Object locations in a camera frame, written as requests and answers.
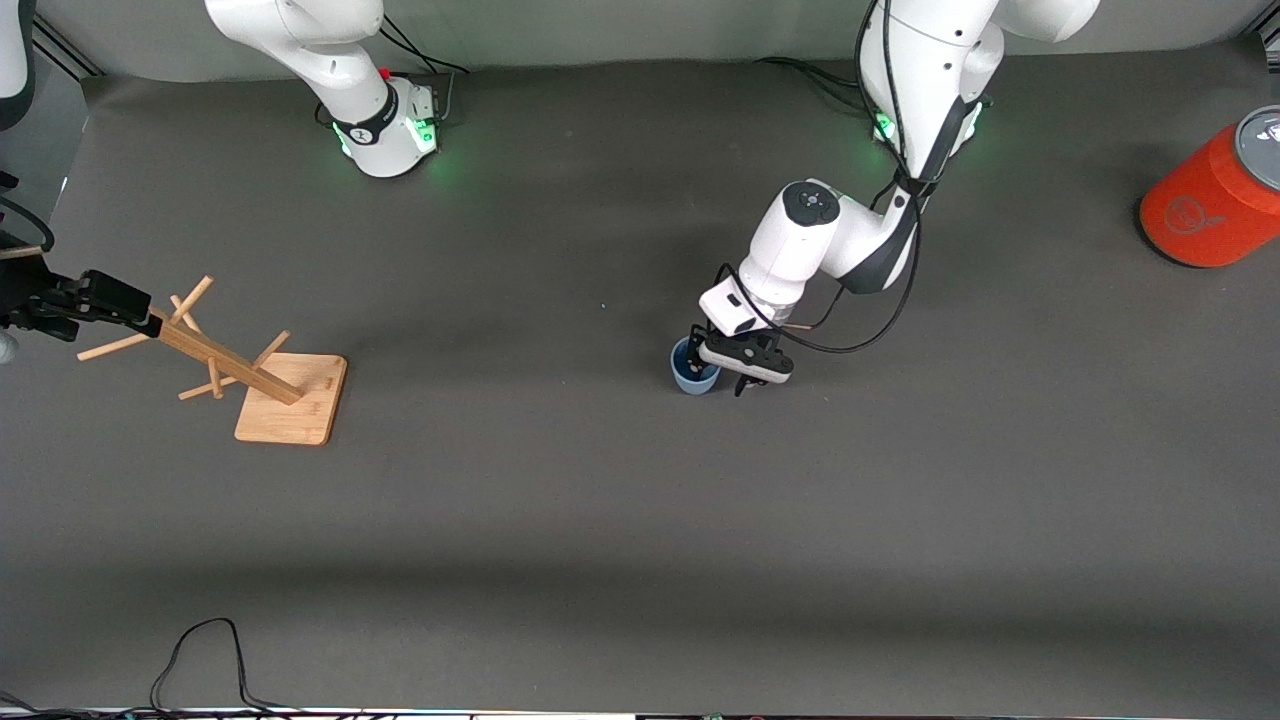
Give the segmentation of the light blue cup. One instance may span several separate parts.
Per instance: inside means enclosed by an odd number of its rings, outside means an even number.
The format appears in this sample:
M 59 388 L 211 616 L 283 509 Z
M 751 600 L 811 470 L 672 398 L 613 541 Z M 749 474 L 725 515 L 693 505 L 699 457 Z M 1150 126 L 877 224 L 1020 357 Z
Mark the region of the light blue cup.
M 719 379 L 721 368 L 716 365 L 695 366 L 689 360 L 689 337 L 681 338 L 669 352 L 669 368 L 677 387 L 691 396 L 710 392 Z

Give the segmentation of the orange cylindrical can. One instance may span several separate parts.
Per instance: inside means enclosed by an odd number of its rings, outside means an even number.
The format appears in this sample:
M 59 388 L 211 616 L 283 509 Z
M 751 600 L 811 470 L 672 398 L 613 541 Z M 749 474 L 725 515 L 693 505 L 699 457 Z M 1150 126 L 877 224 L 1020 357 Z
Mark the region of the orange cylindrical can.
M 1146 193 L 1138 220 L 1157 252 L 1193 268 L 1280 238 L 1280 105 L 1220 129 Z

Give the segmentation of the wooden cup rack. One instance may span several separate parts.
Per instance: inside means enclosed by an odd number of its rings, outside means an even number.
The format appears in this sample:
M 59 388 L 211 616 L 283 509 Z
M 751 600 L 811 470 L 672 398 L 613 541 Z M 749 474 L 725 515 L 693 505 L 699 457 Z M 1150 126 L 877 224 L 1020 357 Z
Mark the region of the wooden cup rack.
M 160 320 L 157 336 L 146 334 L 100 345 L 76 355 L 87 363 L 151 341 L 197 363 L 207 379 L 178 393 L 179 401 L 209 396 L 224 400 L 229 388 L 244 388 L 234 438 L 247 443 L 321 447 L 329 442 L 346 386 L 349 364 L 337 354 L 297 354 L 283 350 L 292 333 L 282 331 L 255 357 L 246 357 L 216 342 L 192 318 L 192 311 L 212 287 L 204 275 L 184 296 L 173 295 L 172 307 L 151 307 Z

